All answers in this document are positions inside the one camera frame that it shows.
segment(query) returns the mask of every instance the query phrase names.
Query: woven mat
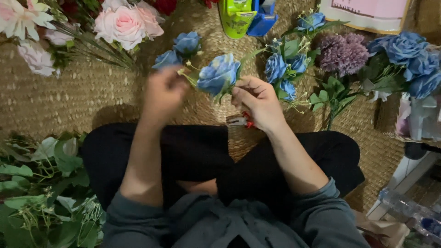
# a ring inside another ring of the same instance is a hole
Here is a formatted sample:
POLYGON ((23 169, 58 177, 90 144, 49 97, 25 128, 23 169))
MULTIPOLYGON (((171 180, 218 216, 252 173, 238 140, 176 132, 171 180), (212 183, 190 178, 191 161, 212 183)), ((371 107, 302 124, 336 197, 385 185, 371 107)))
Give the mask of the woven mat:
MULTIPOLYGON (((279 20, 265 40, 281 35, 294 23, 302 10, 314 7, 310 0, 283 0, 277 2, 279 20)), ((149 73, 156 55, 173 45, 172 39, 181 32, 197 31, 203 37, 204 54, 193 64, 208 64, 215 56, 232 52, 236 58, 262 47, 252 37, 233 40, 227 38, 221 27, 218 9, 207 9, 200 1, 186 0, 178 4, 177 11, 163 26, 165 35, 142 48, 140 61, 149 73)), ((142 98, 142 75, 123 71, 100 62, 75 61, 59 79, 33 75, 23 59, 11 45, 0 48, 0 126, 5 133, 16 131, 42 139, 64 130, 89 132, 92 128, 116 121, 132 121, 139 116, 142 98)), ((265 62, 262 58, 244 65, 243 74, 261 76, 265 62)), ((317 89, 313 78, 298 83, 297 91, 317 89)), ((237 114, 225 97, 222 105, 213 104, 204 93, 193 91, 173 124, 224 125, 227 116, 237 114)), ((403 156, 403 143, 374 130, 373 120, 377 106, 359 99, 335 120, 333 130, 354 138, 361 148, 360 167, 366 182, 346 197, 359 211, 367 211, 375 202, 379 190, 386 185, 403 156)), ((324 125, 327 112, 312 113, 308 109, 300 114, 295 109, 285 111, 295 132, 318 131, 324 125)), ((242 127, 229 129, 230 154, 240 159, 263 137, 257 130, 242 127)))

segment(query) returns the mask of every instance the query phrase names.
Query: blue tape dispenser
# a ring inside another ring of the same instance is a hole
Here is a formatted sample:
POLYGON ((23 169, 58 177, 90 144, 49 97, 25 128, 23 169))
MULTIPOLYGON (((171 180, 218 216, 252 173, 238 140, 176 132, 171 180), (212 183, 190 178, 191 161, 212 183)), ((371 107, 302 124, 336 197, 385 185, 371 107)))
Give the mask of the blue tape dispenser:
POLYGON ((279 15, 274 14, 276 0, 253 0, 253 11, 257 11, 248 28, 249 36, 264 36, 274 26, 279 15))

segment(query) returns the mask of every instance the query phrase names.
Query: green tape dispenser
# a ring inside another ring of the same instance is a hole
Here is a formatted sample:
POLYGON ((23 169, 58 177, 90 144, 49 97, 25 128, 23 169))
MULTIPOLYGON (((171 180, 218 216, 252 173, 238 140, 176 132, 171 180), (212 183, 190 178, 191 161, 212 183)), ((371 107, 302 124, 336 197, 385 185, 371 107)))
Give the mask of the green tape dispenser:
POLYGON ((225 34, 233 39, 242 38, 257 11, 251 11, 252 0, 220 0, 219 13, 225 34))

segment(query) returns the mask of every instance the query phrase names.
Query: forearm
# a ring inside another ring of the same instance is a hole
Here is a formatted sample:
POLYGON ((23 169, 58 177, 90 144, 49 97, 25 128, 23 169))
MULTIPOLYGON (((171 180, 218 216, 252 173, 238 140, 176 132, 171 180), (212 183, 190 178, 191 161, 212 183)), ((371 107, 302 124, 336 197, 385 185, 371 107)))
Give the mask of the forearm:
POLYGON ((146 118, 136 128, 120 191, 130 200, 162 206, 160 132, 146 118))
POLYGON ((290 190, 297 194, 315 192, 324 187, 328 177, 308 155, 288 124, 267 132, 277 161, 290 190))

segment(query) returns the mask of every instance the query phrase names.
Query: right hand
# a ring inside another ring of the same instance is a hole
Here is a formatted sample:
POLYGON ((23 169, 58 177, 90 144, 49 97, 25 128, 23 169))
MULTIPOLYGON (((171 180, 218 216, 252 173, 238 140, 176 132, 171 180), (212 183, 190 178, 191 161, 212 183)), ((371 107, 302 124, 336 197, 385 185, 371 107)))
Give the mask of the right hand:
POLYGON ((253 76, 245 76, 236 82, 232 94, 232 104, 238 109, 241 109, 242 104, 249 108, 255 126, 264 132, 274 132, 286 124, 271 84, 253 76))

